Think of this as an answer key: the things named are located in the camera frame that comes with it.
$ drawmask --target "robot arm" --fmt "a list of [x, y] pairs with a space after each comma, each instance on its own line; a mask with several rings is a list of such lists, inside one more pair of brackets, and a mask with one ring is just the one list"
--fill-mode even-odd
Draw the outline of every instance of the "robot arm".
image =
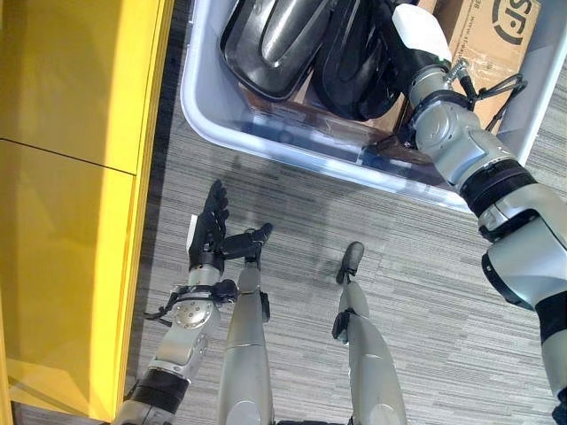
[[428, 26], [439, 35], [431, 15], [408, 4], [390, 12], [382, 33], [399, 70], [397, 84], [415, 109], [416, 147], [431, 157], [493, 243], [482, 258], [487, 279], [507, 301], [539, 315], [544, 366], [562, 403], [554, 415], [560, 421], [567, 409], [567, 206], [480, 127], [467, 97], [452, 91], [439, 37], [430, 37], [429, 48], [415, 42], [412, 28]]

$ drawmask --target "silver metal part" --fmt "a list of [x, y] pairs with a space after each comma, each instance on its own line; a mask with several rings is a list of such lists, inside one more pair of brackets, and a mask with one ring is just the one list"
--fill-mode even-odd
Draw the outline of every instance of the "silver metal part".
[[504, 283], [531, 306], [567, 289], [567, 251], [542, 218], [493, 244], [488, 257]]
[[567, 329], [554, 333], [543, 343], [541, 357], [549, 386], [557, 397], [561, 390], [567, 388]]
[[417, 118], [416, 145], [457, 191], [479, 169], [514, 158], [494, 135], [480, 128], [474, 112], [448, 102], [432, 104]]
[[406, 410], [392, 355], [368, 317], [368, 303], [357, 282], [343, 285], [339, 311], [352, 308], [346, 330], [353, 425], [402, 425]]
[[189, 271], [188, 285], [214, 285], [221, 279], [221, 272], [208, 264]]
[[469, 61], [465, 58], [458, 58], [451, 70], [447, 73], [445, 77], [445, 81], [451, 84], [457, 78], [461, 79], [462, 77], [468, 75], [467, 68], [469, 67]]
[[[221, 278], [211, 266], [194, 268], [189, 273], [190, 285], [214, 285]], [[191, 297], [208, 294], [191, 293]], [[174, 307], [173, 324], [163, 338], [149, 367], [157, 367], [191, 381], [206, 354], [210, 335], [221, 321], [219, 309], [212, 300], [187, 300]]]
[[447, 73], [440, 67], [428, 68], [420, 73], [411, 83], [409, 102], [415, 108], [428, 95], [439, 90], [452, 89], [451, 83], [446, 80]]
[[561, 245], [567, 247], [567, 205], [544, 184], [530, 184], [509, 193], [478, 218], [478, 226], [491, 231], [526, 210], [545, 221]]
[[274, 420], [260, 299], [260, 271], [246, 265], [238, 279], [222, 363], [220, 425], [269, 425]]
[[166, 425], [174, 416], [163, 409], [148, 406], [139, 401], [125, 401], [112, 425]]

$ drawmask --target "cardboard box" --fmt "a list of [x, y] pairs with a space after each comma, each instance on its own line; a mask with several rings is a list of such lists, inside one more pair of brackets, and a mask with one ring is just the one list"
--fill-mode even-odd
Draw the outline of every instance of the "cardboard box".
[[[469, 74], [479, 91], [518, 72], [539, 12], [537, 0], [438, 0], [435, 16], [453, 61], [470, 62]], [[458, 81], [454, 89], [463, 93]], [[505, 92], [477, 103], [475, 112], [483, 128], [508, 97]]]

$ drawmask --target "yellow panel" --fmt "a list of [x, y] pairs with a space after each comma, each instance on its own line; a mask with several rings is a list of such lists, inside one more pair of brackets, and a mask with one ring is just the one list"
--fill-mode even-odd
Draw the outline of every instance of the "yellow panel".
[[163, 3], [4, 0], [0, 137], [135, 174]]
[[121, 394], [130, 174], [0, 141], [12, 399], [109, 421]]
[[12, 409], [10, 407], [10, 394], [8, 393], [8, 372], [6, 371], [6, 357], [4, 351], [4, 325], [2, 316], [2, 292], [0, 291], [0, 423], [12, 425]]

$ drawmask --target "gray carpet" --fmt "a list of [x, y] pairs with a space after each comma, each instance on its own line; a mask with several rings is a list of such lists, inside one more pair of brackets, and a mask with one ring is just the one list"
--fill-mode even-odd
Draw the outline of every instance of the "gray carpet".
[[[128, 375], [140, 375], [166, 329], [143, 322], [187, 274], [191, 213], [211, 182], [229, 191], [229, 232], [275, 225], [263, 254], [263, 289], [276, 418], [346, 423], [347, 349], [330, 329], [345, 247], [366, 245], [357, 276], [373, 321], [390, 345], [412, 424], [549, 424], [555, 401], [540, 359], [538, 319], [508, 305], [479, 267], [487, 243], [472, 215], [230, 151], [202, 140], [176, 98], [188, 5], [175, 7], [154, 147]], [[528, 160], [541, 182], [567, 197], [567, 68]], [[236, 278], [239, 264], [228, 263]], [[215, 424], [230, 308], [177, 423]], [[92, 421], [18, 406], [19, 423]]]

